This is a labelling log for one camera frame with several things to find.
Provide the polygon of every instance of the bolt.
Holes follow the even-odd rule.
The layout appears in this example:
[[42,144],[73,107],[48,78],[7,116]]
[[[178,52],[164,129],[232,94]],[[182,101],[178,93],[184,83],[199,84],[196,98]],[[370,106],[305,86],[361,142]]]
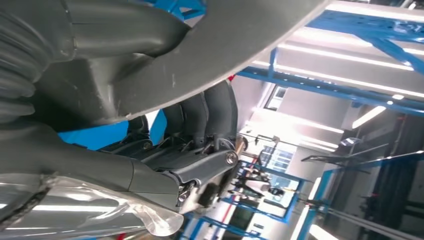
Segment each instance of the bolt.
[[145,142],[145,143],[143,144],[143,149],[144,149],[144,150],[149,149],[151,146],[152,146],[152,145],[150,144],[150,142]]
[[229,152],[226,154],[225,161],[229,165],[233,165],[237,161],[238,157],[235,152]]
[[186,199],[187,199],[187,194],[181,194],[181,195],[178,197],[178,200],[179,200],[180,202],[184,202]]

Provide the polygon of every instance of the blue metal frame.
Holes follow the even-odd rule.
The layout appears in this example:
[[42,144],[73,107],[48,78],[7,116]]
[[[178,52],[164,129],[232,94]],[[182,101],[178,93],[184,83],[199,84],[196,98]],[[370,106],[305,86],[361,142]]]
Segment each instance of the blue metal frame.
[[154,7],[172,13],[181,20],[202,16],[206,12],[206,6],[201,0],[143,0],[142,2],[153,4]]
[[[393,156],[393,157],[389,156],[389,157],[386,157],[386,158],[383,158],[383,159],[377,159],[377,160],[367,161],[367,162],[363,162],[363,163],[358,163],[356,165],[349,166],[349,167],[340,167],[340,168],[335,168],[335,169],[332,169],[332,170],[324,171],[324,173],[322,174],[322,177],[321,177],[321,182],[320,182],[318,189],[316,191],[314,200],[325,201],[324,192],[329,187],[329,183],[330,183],[330,179],[331,179],[332,174],[340,173],[340,172],[344,172],[344,171],[355,171],[357,169],[381,167],[381,166],[385,166],[385,165],[392,164],[392,163],[395,163],[395,162],[423,161],[423,160],[424,160],[424,153],[414,152],[414,153],[398,155],[398,156]],[[310,227],[311,227],[311,225],[314,221],[316,214],[317,213],[316,213],[315,210],[309,210],[309,212],[306,216],[306,219],[303,223],[303,226],[300,230],[300,234],[299,234],[299,237],[297,238],[297,240],[308,239],[307,236],[308,236],[308,233],[309,233],[309,229],[310,229]]]
[[297,181],[298,185],[297,185],[297,188],[296,188],[296,192],[293,194],[293,197],[291,198],[290,203],[288,204],[288,207],[287,207],[287,209],[284,213],[284,216],[278,216],[278,215],[275,215],[275,214],[272,214],[272,213],[269,213],[269,212],[259,210],[256,207],[252,207],[252,206],[243,204],[241,202],[234,201],[234,199],[232,199],[232,198],[223,198],[222,201],[229,203],[229,204],[232,204],[232,205],[235,205],[235,206],[238,206],[238,207],[241,207],[243,209],[249,210],[249,211],[254,212],[254,213],[265,215],[265,216],[267,216],[271,219],[277,220],[279,222],[288,223],[289,219],[292,215],[292,212],[295,209],[296,203],[298,202],[299,192],[302,190],[304,183],[310,182],[310,181],[303,179],[303,178],[300,178],[300,177],[297,177],[297,176],[293,176],[293,175],[284,173],[284,172],[280,172],[280,171],[276,171],[276,170],[273,170],[273,169],[270,169],[270,168],[266,168],[264,166],[254,164],[254,163],[251,163],[251,162],[247,162],[247,161],[243,161],[243,160],[241,160],[240,162],[242,162],[243,165],[245,165],[248,168],[253,166],[253,167],[256,167],[257,169],[260,169],[261,171],[263,171],[265,173],[270,173],[270,174],[278,176],[278,177]]
[[[203,5],[201,0],[145,1],[154,4],[156,7],[166,9],[182,20],[201,16],[206,12],[206,6]],[[180,7],[191,10],[180,12]],[[413,54],[405,52],[401,47],[390,41],[396,40],[410,43],[424,43],[424,23],[325,10],[307,26],[310,28],[356,35],[402,64],[412,67],[415,71],[424,75],[424,62]],[[277,51],[278,49],[276,48],[271,52],[269,59],[270,65],[267,72],[261,72],[262,69],[260,68],[247,67],[239,72],[238,75],[285,87],[348,99],[355,103],[384,106],[394,111],[424,116],[423,102],[407,99],[394,100],[392,96],[387,94],[276,72],[273,63],[275,62]]]
[[237,75],[288,88],[296,88],[336,98],[352,100],[361,104],[384,106],[394,111],[424,117],[424,102],[410,99],[396,100],[392,98],[391,95],[383,93],[360,90],[359,88],[336,85],[282,72],[274,72],[273,77],[268,77],[268,70],[252,66],[246,67],[237,73]]
[[[193,214],[191,214],[191,213],[187,213],[185,216],[187,218],[193,218]],[[239,235],[241,237],[247,237],[247,238],[250,238],[250,239],[258,239],[258,240],[266,240],[266,238],[260,237],[257,234],[246,232],[246,231],[244,231],[244,230],[242,230],[238,227],[222,223],[220,221],[217,221],[217,220],[210,218],[210,217],[207,217],[207,216],[202,216],[202,217],[198,218],[198,221],[197,221],[193,231],[191,232],[190,237],[188,238],[189,240],[199,239],[198,234],[199,234],[200,230],[202,229],[202,226],[203,226],[204,223],[208,223],[208,224],[217,226],[221,229],[225,229],[226,231],[229,231],[229,232],[236,234],[236,235]]]
[[287,174],[287,173],[284,173],[284,172],[276,171],[274,169],[266,168],[266,167],[261,166],[259,164],[254,164],[254,163],[251,163],[251,162],[248,162],[248,161],[243,161],[243,160],[241,160],[240,162],[245,164],[248,168],[253,166],[253,167],[256,167],[257,169],[260,169],[261,171],[263,171],[265,173],[270,173],[270,174],[275,175],[275,176],[294,180],[294,181],[299,182],[299,184],[301,182],[310,182],[309,180],[306,180],[306,179],[303,179],[303,178],[300,178],[300,177],[297,177],[297,176],[293,176],[293,175],[290,175],[290,174]]

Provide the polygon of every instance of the ceiling light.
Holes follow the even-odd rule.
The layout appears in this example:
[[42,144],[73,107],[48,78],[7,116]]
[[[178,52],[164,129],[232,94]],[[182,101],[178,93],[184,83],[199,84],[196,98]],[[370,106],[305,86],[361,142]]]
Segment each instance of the ceiling light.
[[417,3],[414,1],[413,3],[411,3],[411,5],[409,5],[408,9],[413,10],[416,6],[417,6]]
[[315,180],[315,183],[312,186],[312,190],[310,191],[309,197],[307,199],[312,200],[315,198],[315,194],[317,194],[318,186],[321,183],[321,177],[318,177]]
[[324,146],[327,146],[327,147],[330,147],[330,148],[334,148],[334,149],[339,147],[339,145],[337,145],[337,144],[327,142],[327,141],[318,140],[318,139],[308,137],[308,136],[301,136],[300,138],[305,140],[305,141],[311,142],[311,143],[321,144],[321,145],[324,145]]
[[307,38],[307,39],[313,39],[314,41],[321,41],[321,42],[334,43],[334,44],[349,44],[349,45],[356,45],[359,47],[373,46],[371,43],[361,40],[359,38],[356,38],[354,36],[352,37],[339,36],[334,33],[330,33],[330,32],[327,33],[322,30],[311,29],[308,27],[304,27],[297,30],[294,33],[294,36]]
[[397,19],[405,21],[414,21],[414,22],[424,22],[424,16],[420,13],[402,13],[388,10],[380,10],[380,6],[373,6],[368,4],[354,3],[354,2],[344,2],[344,1],[334,1],[332,4],[328,5],[325,9],[351,13],[351,14],[360,14],[373,17],[381,17],[387,19]]
[[365,63],[365,64],[378,65],[378,66],[389,67],[389,68],[394,68],[394,69],[402,69],[402,70],[408,70],[408,71],[414,70],[410,66],[394,64],[394,63],[389,63],[389,62],[384,62],[384,61],[371,60],[371,59],[367,59],[367,58],[363,58],[363,57],[350,56],[350,55],[339,54],[339,53],[330,52],[330,51],[322,51],[322,50],[317,50],[317,49],[312,49],[312,48],[286,45],[286,44],[280,44],[280,45],[278,45],[278,47],[283,48],[283,49],[308,53],[308,54],[315,54],[315,55],[320,55],[320,56],[349,60],[349,61],[360,62],[360,63]]
[[335,152],[336,151],[335,149],[328,148],[328,147],[321,146],[321,145],[311,143],[311,142],[307,142],[307,141],[301,141],[300,144],[303,144],[303,145],[306,145],[306,146],[311,146],[311,147],[314,147],[314,148],[317,148],[317,149],[322,149],[322,150],[329,151],[329,152]]
[[293,233],[291,234],[290,240],[298,240],[299,234],[301,233],[302,226],[304,225],[306,216],[309,212],[309,205],[305,206],[300,214],[299,220],[297,220],[296,226],[294,227]]
[[394,99],[396,99],[396,100],[402,100],[402,99],[404,99],[404,97],[405,97],[405,96],[403,96],[403,95],[399,95],[399,94],[395,94],[395,95],[393,95],[393,96],[392,96],[392,98],[394,98]]
[[306,120],[306,119],[301,118],[301,117],[287,115],[287,114],[284,114],[282,112],[277,113],[275,111],[264,109],[264,108],[254,108],[254,111],[262,111],[264,113],[269,113],[269,114],[281,114],[282,115],[281,117],[284,118],[284,120],[288,119],[288,120],[290,120],[290,123],[292,123],[292,124],[306,125],[306,126],[309,126],[309,127],[327,130],[327,131],[330,131],[330,132],[333,132],[333,133],[338,133],[338,134],[343,134],[345,132],[344,130],[341,130],[341,129],[338,129],[338,128],[322,125],[322,124],[319,124],[319,123],[316,123],[316,122],[313,122],[313,121]]
[[50,227],[8,227],[6,230],[38,230],[49,229]]
[[376,106],[375,108],[371,109],[371,111],[365,113],[363,116],[358,118],[356,121],[353,122],[352,128],[356,129],[357,127],[361,126],[362,124],[368,122],[375,116],[381,114],[386,108],[384,106]]
[[309,233],[317,240],[339,240],[335,236],[331,235],[330,233],[315,224],[310,226]]
[[385,91],[390,91],[390,92],[395,92],[395,93],[400,93],[400,94],[424,98],[424,93],[420,93],[420,92],[409,91],[409,90],[404,90],[404,89],[400,89],[400,88],[384,86],[384,85],[379,85],[379,84],[374,84],[374,83],[369,83],[369,82],[364,82],[364,81],[358,81],[358,80],[353,80],[353,79],[340,77],[340,76],[328,75],[328,74],[325,74],[325,73],[320,73],[320,72],[315,72],[315,71],[308,71],[308,70],[295,68],[295,67],[291,67],[291,66],[284,66],[284,65],[276,64],[275,68],[280,69],[280,70],[284,70],[284,71],[288,71],[288,72],[306,74],[306,75],[309,75],[309,76],[319,77],[319,78],[323,78],[323,79],[331,79],[331,80],[334,80],[334,81],[339,81],[339,82],[344,82],[344,83],[349,83],[349,84],[355,84],[355,85],[359,85],[359,86],[366,86],[366,87],[370,87],[370,88],[375,88],[375,89],[380,89],[380,90],[385,90]]
[[424,51],[422,50],[417,50],[412,48],[404,48],[403,50],[410,54],[424,55]]

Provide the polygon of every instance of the reflective surface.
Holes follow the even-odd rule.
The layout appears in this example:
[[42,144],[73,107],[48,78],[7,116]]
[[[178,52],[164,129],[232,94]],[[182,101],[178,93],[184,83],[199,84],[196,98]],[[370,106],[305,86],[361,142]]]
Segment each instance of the reflective surface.
[[[38,175],[0,175],[0,216],[10,214],[11,204],[25,203],[37,191],[39,181]],[[143,229],[168,236],[183,222],[178,213],[140,197],[68,177],[55,181],[47,196],[0,233],[0,239],[91,238]]]

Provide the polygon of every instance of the nut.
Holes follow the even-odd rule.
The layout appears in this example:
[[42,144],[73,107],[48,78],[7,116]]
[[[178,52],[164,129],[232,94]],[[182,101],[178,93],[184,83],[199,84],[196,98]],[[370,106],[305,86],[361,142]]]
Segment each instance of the nut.
[[144,150],[149,149],[151,146],[152,146],[152,145],[150,144],[150,142],[145,142],[145,143],[143,144],[143,149],[144,149]]
[[237,160],[238,160],[238,157],[235,152],[229,152],[226,154],[225,161],[227,164],[233,165],[235,162],[237,162]]

